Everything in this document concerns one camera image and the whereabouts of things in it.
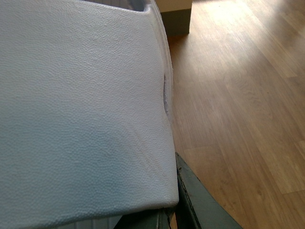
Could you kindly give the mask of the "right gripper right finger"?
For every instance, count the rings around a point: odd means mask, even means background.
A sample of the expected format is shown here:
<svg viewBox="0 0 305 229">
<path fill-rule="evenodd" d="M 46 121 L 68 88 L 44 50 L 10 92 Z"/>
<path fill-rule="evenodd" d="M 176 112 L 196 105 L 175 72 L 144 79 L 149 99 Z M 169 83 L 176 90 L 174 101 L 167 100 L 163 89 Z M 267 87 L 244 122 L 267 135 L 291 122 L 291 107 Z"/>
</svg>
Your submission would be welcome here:
<svg viewBox="0 0 305 229">
<path fill-rule="evenodd" d="M 213 198 L 199 178 L 176 153 L 179 229 L 241 229 L 242 226 Z"/>
</svg>

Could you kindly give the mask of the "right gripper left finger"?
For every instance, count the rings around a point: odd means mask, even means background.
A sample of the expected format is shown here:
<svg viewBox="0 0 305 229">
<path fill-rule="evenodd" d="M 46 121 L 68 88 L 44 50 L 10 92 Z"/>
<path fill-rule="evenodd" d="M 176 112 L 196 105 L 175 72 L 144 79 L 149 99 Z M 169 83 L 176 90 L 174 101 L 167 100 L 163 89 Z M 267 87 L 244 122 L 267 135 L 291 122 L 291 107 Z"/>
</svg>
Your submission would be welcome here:
<svg viewBox="0 0 305 229">
<path fill-rule="evenodd" d="M 145 210 L 123 215 L 115 229 L 168 229 L 169 217 L 166 208 Z"/>
</svg>

